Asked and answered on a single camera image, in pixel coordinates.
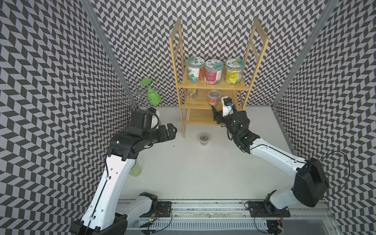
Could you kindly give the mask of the small clear tub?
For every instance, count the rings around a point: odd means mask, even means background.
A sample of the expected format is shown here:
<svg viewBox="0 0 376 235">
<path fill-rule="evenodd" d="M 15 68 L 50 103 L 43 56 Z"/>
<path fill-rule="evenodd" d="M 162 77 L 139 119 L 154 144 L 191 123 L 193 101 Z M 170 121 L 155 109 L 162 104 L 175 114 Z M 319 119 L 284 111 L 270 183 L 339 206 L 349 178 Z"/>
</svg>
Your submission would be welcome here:
<svg viewBox="0 0 376 235">
<path fill-rule="evenodd" d="M 209 105 L 218 105 L 221 99 L 221 92 L 219 90 L 209 90 L 208 92 L 208 103 Z"/>
<path fill-rule="evenodd" d="M 198 91 L 199 91 L 198 89 L 188 89 L 187 90 L 187 96 L 190 99 L 195 99 L 197 97 Z"/>
<path fill-rule="evenodd" d="M 199 135 L 199 141 L 202 146 L 206 146 L 209 143 L 210 137 L 207 133 L 201 133 Z"/>
</svg>

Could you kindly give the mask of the yellow label seed jar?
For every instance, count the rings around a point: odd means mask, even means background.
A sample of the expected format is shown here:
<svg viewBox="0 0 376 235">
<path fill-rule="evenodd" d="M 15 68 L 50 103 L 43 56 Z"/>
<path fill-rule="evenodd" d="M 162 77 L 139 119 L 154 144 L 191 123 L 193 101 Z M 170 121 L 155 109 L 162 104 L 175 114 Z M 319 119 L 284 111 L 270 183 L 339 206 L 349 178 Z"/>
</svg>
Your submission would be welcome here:
<svg viewBox="0 0 376 235">
<path fill-rule="evenodd" d="M 238 84 L 240 83 L 243 71 L 244 71 L 244 61 L 238 58 L 229 59 L 226 62 L 226 77 L 225 81 L 228 84 Z"/>
</svg>

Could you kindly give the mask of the flower seed jar pink label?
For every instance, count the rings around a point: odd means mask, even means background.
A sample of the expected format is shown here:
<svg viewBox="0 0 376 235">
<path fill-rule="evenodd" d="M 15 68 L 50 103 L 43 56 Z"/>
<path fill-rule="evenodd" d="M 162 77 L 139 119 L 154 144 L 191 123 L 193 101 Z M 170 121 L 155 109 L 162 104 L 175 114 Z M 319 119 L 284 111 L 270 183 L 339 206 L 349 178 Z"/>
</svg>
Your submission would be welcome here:
<svg viewBox="0 0 376 235">
<path fill-rule="evenodd" d="M 206 83 L 219 84 L 222 77 L 223 62 L 217 59 L 209 59 L 204 66 L 204 80 Z"/>
</svg>

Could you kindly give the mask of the carrot seed jar red label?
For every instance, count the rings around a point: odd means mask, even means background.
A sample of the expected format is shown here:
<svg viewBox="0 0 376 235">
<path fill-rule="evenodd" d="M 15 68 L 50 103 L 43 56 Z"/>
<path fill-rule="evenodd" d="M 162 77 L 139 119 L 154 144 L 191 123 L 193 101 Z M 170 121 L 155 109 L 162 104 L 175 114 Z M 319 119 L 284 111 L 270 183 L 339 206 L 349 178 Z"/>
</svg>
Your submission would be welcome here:
<svg viewBox="0 0 376 235">
<path fill-rule="evenodd" d="M 202 57 L 190 57 L 187 61 L 189 81 L 199 82 L 203 78 L 205 60 Z"/>
</svg>

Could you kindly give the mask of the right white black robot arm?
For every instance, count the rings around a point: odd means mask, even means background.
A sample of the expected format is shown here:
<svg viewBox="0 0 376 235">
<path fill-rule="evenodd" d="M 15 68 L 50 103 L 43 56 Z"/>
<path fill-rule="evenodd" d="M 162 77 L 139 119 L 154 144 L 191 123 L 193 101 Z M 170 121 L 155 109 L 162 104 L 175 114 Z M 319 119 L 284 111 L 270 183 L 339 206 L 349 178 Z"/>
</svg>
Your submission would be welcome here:
<svg viewBox="0 0 376 235">
<path fill-rule="evenodd" d="M 242 152 L 260 157 L 288 174 L 293 185 L 283 190 L 273 190 L 262 203 L 267 215 L 281 214 L 287 207 L 303 204 L 314 208 L 329 189 L 329 181 L 322 163 L 289 154 L 265 141 L 249 130 L 250 120 L 245 111 L 237 111 L 232 103 L 224 105 L 222 111 L 212 107 L 213 120 L 226 127 L 228 139 Z"/>
</svg>

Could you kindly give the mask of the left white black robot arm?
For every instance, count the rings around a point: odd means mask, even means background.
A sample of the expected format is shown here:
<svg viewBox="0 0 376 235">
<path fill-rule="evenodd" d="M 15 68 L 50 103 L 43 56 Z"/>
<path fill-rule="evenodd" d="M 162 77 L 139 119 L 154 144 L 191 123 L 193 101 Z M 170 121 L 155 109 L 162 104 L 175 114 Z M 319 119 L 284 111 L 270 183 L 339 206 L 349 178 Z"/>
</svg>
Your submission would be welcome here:
<svg viewBox="0 0 376 235">
<path fill-rule="evenodd" d="M 159 127 L 127 125 L 110 141 L 105 157 L 105 170 L 97 191 L 81 219 L 72 222 L 74 235 L 123 235 L 128 224 L 140 216 L 154 212 L 158 198 L 143 192 L 130 203 L 124 214 L 116 212 L 121 190 L 138 154 L 154 144 L 174 140 L 177 128 L 169 123 Z"/>
</svg>

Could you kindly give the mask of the bamboo three-tier shelf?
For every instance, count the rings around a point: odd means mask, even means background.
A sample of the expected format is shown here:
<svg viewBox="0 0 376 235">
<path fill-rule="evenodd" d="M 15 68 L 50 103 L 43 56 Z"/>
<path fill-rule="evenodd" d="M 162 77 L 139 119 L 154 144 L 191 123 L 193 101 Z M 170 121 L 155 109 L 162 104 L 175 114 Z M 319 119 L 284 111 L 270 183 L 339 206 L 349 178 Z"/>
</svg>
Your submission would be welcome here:
<svg viewBox="0 0 376 235">
<path fill-rule="evenodd" d="M 183 137 L 186 136 L 186 127 L 189 124 L 216 125 L 216 122 L 212 119 L 212 110 L 208 103 L 208 98 L 207 96 L 203 95 L 204 92 L 208 92 L 209 90 L 219 90 L 222 95 L 232 98 L 238 109 L 244 110 L 246 108 L 254 81 L 269 43 L 269 37 L 267 36 L 267 33 L 262 27 L 259 19 L 254 19 L 244 57 L 244 62 L 246 62 L 249 52 L 252 51 L 256 61 L 256 67 L 250 80 L 250 85 L 248 86 L 246 85 L 244 78 L 242 78 L 238 84 L 228 84 L 223 81 L 226 76 L 225 68 L 222 70 L 222 81 L 217 85 L 208 84 L 204 80 L 199 82 L 189 81 L 186 70 L 187 61 L 184 60 L 183 52 L 183 30 L 181 16 L 177 18 L 168 40 Z M 199 90 L 195 99 L 190 99 L 187 96 L 188 89 Z"/>
</svg>

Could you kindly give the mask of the green plastic goblet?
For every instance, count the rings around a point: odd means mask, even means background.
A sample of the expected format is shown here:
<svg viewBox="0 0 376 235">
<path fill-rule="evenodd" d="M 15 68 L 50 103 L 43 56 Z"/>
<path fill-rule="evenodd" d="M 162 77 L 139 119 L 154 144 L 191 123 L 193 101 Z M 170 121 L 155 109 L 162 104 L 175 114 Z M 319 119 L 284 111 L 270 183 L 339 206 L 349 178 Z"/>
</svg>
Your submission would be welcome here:
<svg viewBox="0 0 376 235">
<path fill-rule="evenodd" d="M 148 101 L 151 105 L 158 105 L 161 103 L 161 97 L 157 91 L 151 88 L 152 79 L 151 78 L 144 78 L 140 85 L 146 88 L 146 96 Z"/>
</svg>

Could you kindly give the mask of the green translucent plastic cup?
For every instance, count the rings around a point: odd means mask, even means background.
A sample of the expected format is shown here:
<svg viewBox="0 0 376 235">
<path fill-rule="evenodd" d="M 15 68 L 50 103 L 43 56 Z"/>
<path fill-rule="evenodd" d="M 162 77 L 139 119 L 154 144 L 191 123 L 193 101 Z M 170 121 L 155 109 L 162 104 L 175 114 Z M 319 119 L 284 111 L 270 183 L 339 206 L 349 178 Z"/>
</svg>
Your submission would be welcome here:
<svg viewBox="0 0 376 235">
<path fill-rule="evenodd" d="M 134 165 L 131 167 L 131 169 L 129 171 L 129 175 L 131 175 L 133 177 L 138 177 L 141 173 L 142 173 L 142 168 L 141 168 L 139 162 L 136 160 L 134 162 Z"/>
</svg>

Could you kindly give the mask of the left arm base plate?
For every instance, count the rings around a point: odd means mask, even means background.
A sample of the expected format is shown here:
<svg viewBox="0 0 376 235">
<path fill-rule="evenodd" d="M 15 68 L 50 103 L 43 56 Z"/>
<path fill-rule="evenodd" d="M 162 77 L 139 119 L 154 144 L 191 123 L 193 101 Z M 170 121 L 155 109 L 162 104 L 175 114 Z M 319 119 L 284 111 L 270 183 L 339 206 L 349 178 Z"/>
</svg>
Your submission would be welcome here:
<svg viewBox="0 0 376 235">
<path fill-rule="evenodd" d="M 148 213 L 143 214 L 142 217 L 144 218 L 155 218 L 155 217 L 162 217 L 162 218 L 167 218 L 171 217 L 171 206 L 172 202 L 171 201 L 159 201 L 157 203 L 156 208 L 151 209 Z"/>
</svg>

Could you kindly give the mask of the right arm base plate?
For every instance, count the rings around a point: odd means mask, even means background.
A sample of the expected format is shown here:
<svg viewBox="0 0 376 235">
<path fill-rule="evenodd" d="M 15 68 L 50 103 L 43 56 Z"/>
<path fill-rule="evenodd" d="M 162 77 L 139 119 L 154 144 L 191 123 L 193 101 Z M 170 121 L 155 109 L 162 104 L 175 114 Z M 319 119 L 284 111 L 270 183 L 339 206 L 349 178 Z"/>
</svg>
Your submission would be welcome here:
<svg viewBox="0 0 376 235">
<path fill-rule="evenodd" d="M 245 203 L 251 217 L 280 218 L 291 217 L 288 208 L 277 209 L 271 203 L 263 201 L 248 201 Z"/>
</svg>

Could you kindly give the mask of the aluminium front rail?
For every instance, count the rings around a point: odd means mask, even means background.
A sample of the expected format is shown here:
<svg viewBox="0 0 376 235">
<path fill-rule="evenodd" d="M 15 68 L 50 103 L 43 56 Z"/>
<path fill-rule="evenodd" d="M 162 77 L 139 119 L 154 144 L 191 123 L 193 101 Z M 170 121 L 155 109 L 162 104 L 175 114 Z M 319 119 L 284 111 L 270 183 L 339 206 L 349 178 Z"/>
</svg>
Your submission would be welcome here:
<svg viewBox="0 0 376 235">
<path fill-rule="evenodd" d="M 279 219 L 333 220 L 328 205 L 320 201 L 314 208 L 296 204 L 288 206 L 283 215 L 269 216 L 261 209 L 261 200 L 169 200 L 175 219 Z"/>
</svg>

